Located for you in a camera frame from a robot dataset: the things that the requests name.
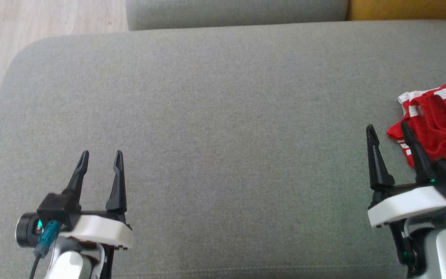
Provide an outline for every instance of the blue cable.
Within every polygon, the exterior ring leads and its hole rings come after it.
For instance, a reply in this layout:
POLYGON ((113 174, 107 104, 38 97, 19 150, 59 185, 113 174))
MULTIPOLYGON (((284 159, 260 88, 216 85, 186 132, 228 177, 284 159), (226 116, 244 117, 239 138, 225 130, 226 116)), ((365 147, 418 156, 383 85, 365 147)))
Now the blue cable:
POLYGON ((55 220, 49 221, 34 249, 36 258, 44 258, 48 254, 51 244, 57 239, 61 229, 62 224, 60 222, 55 220))

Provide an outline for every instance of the red cloth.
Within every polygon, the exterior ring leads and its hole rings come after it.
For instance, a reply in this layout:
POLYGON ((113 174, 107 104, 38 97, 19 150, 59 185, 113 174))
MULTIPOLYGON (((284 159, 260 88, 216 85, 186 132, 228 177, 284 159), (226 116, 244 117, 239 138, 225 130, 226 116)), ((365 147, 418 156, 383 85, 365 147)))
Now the red cloth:
MULTIPOLYGON (((398 97, 404 117, 432 160, 446 159, 446 84, 426 91, 406 92, 398 97)), ((386 133, 400 143, 407 163, 414 167, 409 147, 403 141, 402 121, 386 133)))

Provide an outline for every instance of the wooden floor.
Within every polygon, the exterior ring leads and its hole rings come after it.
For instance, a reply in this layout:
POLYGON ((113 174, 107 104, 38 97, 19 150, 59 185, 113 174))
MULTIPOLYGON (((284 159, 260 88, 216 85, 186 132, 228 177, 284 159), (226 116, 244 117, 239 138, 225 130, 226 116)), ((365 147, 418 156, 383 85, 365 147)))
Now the wooden floor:
POLYGON ((34 41, 127 30, 125 0, 0 0, 0 84, 18 51, 34 41))

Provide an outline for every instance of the gray couch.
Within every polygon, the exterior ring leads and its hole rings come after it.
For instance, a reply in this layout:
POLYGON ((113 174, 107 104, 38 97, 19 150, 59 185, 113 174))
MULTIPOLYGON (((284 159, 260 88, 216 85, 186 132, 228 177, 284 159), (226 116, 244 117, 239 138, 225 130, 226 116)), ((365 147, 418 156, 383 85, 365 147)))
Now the gray couch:
POLYGON ((135 247, 116 254, 116 279, 404 276, 389 229, 367 218, 365 127, 396 181, 412 182, 383 132, 401 118, 398 95, 446 83, 446 21, 345 22, 345 1, 277 17, 269 1, 264 18, 128 3, 131 28, 203 26, 207 15, 338 22, 69 36, 20 52, 0 89, 0 279, 28 277, 32 252, 14 225, 67 185, 83 150, 89 210, 104 208, 124 153, 135 247))

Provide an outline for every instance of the couch backrest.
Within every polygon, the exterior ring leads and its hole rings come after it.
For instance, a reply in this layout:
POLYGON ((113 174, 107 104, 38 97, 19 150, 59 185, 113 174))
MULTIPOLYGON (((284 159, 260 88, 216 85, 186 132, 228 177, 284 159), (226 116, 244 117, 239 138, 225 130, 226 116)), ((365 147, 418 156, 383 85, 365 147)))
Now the couch backrest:
POLYGON ((345 21, 348 0, 126 0, 130 30, 345 21))

